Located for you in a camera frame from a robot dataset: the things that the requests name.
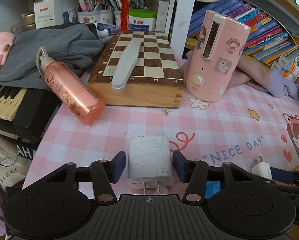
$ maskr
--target gray cloth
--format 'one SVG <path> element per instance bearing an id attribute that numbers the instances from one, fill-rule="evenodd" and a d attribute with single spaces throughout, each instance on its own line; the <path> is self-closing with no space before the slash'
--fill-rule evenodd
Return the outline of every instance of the gray cloth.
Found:
<path id="1" fill-rule="evenodd" d="M 50 57 L 64 62 L 78 76 L 103 49 L 102 42 L 85 24 L 63 30 L 37 29 L 20 33 L 16 35 L 6 63 L 0 69 L 0 85 L 47 89 L 35 64 L 36 53 L 41 46 L 46 47 Z"/>

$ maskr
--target power plug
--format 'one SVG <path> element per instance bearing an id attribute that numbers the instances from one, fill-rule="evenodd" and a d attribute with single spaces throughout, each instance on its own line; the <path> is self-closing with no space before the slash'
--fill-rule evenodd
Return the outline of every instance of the power plug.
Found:
<path id="1" fill-rule="evenodd" d="M 128 154 L 131 188 L 168 187 L 174 183 L 173 165 L 166 135 L 132 137 Z"/>
<path id="2" fill-rule="evenodd" d="M 264 163 L 262 156 L 259 157 L 259 162 L 251 168 L 251 173 L 262 176 L 266 179 L 273 179 L 269 163 Z"/>

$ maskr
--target yellow star print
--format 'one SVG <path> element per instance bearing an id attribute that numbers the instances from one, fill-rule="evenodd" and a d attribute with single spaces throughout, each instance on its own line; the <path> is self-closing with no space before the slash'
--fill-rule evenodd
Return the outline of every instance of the yellow star print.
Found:
<path id="1" fill-rule="evenodd" d="M 256 111 L 254 109 L 253 110 L 248 109 L 248 111 L 250 112 L 250 117 L 254 118 L 258 122 L 258 120 L 260 119 L 259 114 L 256 113 Z"/>

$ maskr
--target pink glove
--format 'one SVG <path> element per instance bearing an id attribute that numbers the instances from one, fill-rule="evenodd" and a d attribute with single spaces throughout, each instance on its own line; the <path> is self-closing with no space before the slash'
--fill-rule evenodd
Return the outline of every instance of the pink glove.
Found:
<path id="1" fill-rule="evenodd" d="M 13 33 L 0 33 L 0 68 L 5 64 L 14 38 L 15 35 Z"/>

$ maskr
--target humidifier knob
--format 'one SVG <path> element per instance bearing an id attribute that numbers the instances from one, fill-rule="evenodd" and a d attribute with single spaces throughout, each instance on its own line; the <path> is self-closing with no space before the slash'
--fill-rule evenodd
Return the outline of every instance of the humidifier knob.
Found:
<path id="1" fill-rule="evenodd" d="M 201 75 L 195 75 L 194 76 L 194 84 L 197 86 L 200 86 L 204 83 L 204 79 L 202 78 Z"/>

